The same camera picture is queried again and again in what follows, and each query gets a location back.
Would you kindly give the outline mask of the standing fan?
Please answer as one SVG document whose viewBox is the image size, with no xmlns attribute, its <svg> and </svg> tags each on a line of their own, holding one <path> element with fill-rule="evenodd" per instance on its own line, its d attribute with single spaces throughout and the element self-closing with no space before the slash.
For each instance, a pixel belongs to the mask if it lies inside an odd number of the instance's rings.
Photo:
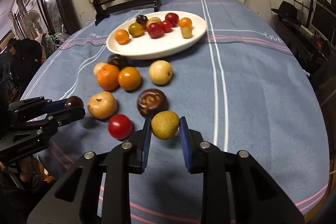
<svg viewBox="0 0 336 224">
<path fill-rule="evenodd" d="M 25 30 L 29 33 L 30 38 L 38 38 L 43 33 L 39 13 L 35 10 L 29 10 L 28 12 L 23 13 L 22 16 Z"/>
</svg>

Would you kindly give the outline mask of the small yellow-green fruit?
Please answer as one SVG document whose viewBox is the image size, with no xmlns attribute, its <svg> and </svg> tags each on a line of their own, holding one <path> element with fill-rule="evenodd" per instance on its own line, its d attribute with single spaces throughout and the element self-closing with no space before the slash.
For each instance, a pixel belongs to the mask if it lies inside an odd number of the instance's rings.
<svg viewBox="0 0 336 224">
<path fill-rule="evenodd" d="M 173 111 L 162 111 L 151 120 L 151 130 L 161 140 L 171 139 L 179 128 L 179 116 Z"/>
</svg>

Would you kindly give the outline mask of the dark red plum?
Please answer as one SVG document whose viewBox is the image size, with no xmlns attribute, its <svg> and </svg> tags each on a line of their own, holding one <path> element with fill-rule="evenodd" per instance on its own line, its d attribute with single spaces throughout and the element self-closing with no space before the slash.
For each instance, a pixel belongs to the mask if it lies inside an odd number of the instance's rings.
<svg viewBox="0 0 336 224">
<path fill-rule="evenodd" d="M 165 20 L 169 21 L 172 27 L 176 27 L 179 23 L 179 16 L 174 12 L 169 12 L 166 14 Z"/>
</svg>

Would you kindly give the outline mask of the dark brown mangosteen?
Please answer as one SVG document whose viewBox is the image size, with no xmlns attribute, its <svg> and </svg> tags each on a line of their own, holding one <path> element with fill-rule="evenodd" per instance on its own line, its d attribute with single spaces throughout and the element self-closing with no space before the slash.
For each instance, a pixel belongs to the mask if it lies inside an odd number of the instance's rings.
<svg viewBox="0 0 336 224">
<path fill-rule="evenodd" d="M 167 96 L 159 89 L 147 89 L 137 99 L 137 108 L 141 116 L 153 118 L 156 114 L 168 110 Z"/>
</svg>

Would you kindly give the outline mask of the white oval plate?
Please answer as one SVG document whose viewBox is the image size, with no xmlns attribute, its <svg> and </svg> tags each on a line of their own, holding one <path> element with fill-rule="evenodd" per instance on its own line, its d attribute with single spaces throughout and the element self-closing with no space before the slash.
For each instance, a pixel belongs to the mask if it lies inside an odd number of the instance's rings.
<svg viewBox="0 0 336 224">
<path fill-rule="evenodd" d="M 134 60 L 170 56 L 193 46 L 206 33 L 205 20 L 185 11 L 140 15 L 116 27 L 106 40 L 112 53 Z"/>
</svg>

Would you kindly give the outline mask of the small orange tomato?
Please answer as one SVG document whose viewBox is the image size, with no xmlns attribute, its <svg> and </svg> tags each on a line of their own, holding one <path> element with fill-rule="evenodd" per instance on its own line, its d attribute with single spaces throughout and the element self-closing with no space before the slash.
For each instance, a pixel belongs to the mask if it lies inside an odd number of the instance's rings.
<svg viewBox="0 0 336 224">
<path fill-rule="evenodd" d="M 139 71 L 134 67 L 123 68 L 118 75 L 118 83 L 125 91 L 136 90 L 142 82 Z"/>
</svg>

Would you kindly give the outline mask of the computer monitor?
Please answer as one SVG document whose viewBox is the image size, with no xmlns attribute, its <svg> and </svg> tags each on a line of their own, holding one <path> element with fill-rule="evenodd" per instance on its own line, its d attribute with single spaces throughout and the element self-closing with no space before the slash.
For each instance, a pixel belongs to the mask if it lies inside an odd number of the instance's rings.
<svg viewBox="0 0 336 224">
<path fill-rule="evenodd" d="M 313 1 L 310 25 L 328 42 L 335 39 L 335 7 L 326 3 Z"/>
</svg>

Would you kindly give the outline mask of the black desk shelf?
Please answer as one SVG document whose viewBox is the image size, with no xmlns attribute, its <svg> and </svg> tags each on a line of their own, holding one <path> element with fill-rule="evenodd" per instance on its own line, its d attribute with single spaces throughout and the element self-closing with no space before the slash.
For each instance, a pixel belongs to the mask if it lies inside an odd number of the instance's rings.
<svg viewBox="0 0 336 224">
<path fill-rule="evenodd" d="M 313 1 L 310 0 L 309 5 L 296 0 L 293 3 L 282 1 L 271 11 L 288 37 L 286 45 L 309 73 L 313 86 L 318 87 L 335 77 L 335 39 L 334 43 L 328 42 L 310 25 Z M 332 5 L 327 0 L 317 1 Z"/>
</svg>

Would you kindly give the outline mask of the pale beige round fruit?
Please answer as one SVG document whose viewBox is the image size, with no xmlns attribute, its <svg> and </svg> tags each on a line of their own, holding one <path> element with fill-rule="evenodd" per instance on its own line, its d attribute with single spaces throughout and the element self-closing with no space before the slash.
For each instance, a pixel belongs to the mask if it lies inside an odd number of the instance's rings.
<svg viewBox="0 0 336 224">
<path fill-rule="evenodd" d="M 157 60 L 150 65 L 148 75 L 154 84 L 166 85 L 173 77 L 173 68 L 169 62 Z"/>
</svg>

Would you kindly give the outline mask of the small red tomato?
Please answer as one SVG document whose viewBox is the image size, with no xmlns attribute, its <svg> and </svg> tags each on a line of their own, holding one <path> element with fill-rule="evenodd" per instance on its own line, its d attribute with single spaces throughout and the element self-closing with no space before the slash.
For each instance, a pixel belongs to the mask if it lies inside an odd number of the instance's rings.
<svg viewBox="0 0 336 224">
<path fill-rule="evenodd" d="M 168 20 L 164 20 L 161 23 L 162 29 L 164 33 L 169 33 L 172 31 L 173 29 L 173 25 L 168 21 Z"/>
</svg>

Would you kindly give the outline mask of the large beige potato-like fruit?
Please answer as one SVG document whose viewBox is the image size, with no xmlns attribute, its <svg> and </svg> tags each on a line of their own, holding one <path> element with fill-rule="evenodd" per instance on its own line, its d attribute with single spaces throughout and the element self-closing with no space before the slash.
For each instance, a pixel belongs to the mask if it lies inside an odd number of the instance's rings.
<svg viewBox="0 0 336 224">
<path fill-rule="evenodd" d="M 116 112 L 117 101 L 110 92 L 103 91 L 89 99 L 87 109 L 96 119 L 106 119 Z"/>
</svg>

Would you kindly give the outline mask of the blue striped tablecloth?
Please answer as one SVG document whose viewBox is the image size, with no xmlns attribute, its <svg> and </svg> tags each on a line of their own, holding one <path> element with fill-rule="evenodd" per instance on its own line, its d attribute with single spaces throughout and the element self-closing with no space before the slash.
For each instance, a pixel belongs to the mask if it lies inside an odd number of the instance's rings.
<svg viewBox="0 0 336 224">
<path fill-rule="evenodd" d="M 174 77 L 158 87 L 169 109 L 221 150 L 245 149 L 263 166 L 302 214 L 322 199 L 329 180 L 329 145 L 319 103 L 306 73 L 260 16 L 234 0 L 161 0 L 161 10 L 187 11 L 207 25 L 200 42 L 167 58 Z M 94 66 L 107 61 L 108 35 L 151 9 L 111 15 L 72 35 L 38 70 L 23 99 L 101 92 Z M 88 112 L 61 127 L 38 159 L 59 178 L 86 151 L 109 152 L 120 142 L 107 123 Z M 199 223 L 202 175 L 190 175 L 179 136 L 151 138 L 142 176 L 130 176 L 131 223 Z"/>
</svg>

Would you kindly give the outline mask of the dark purple plum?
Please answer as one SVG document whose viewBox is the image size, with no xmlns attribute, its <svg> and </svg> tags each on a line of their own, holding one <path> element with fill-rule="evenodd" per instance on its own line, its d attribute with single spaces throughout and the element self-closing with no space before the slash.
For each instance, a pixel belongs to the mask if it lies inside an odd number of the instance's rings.
<svg viewBox="0 0 336 224">
<path fill-rule="evenodd" d="M 84 102 L 78 96 L 71 96 L 65 102 L 66 109 L 74 108 L 77 106 L 84 107 Z"/>
</svg>

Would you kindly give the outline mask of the seated person in black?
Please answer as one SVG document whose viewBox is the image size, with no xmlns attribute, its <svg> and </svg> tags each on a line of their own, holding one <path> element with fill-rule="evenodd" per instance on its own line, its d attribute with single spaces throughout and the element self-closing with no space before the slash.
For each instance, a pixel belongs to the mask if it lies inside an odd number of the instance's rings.
<svg viewBox="0 0 336 224">
<path fill-rule="evenodd" d="M 1 53 L 1 99 L 8 100 L 10 76 L 21 97 L 41 65 L 42 46 L 39 42 L 11 38 Z"/>
</svg>

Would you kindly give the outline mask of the orange fruit on plate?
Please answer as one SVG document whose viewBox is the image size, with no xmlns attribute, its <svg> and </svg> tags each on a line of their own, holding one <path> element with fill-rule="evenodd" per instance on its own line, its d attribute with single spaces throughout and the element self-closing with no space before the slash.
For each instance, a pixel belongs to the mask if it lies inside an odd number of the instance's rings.
<svg viewBox="0 0 336 224">
<path fill-rule="evenodd" d="M 117 30 L 114 33 L 114 39 L 118 44 L 126 45 L 130 41 L 129 33 L 124 29 Z"/>
</svg>

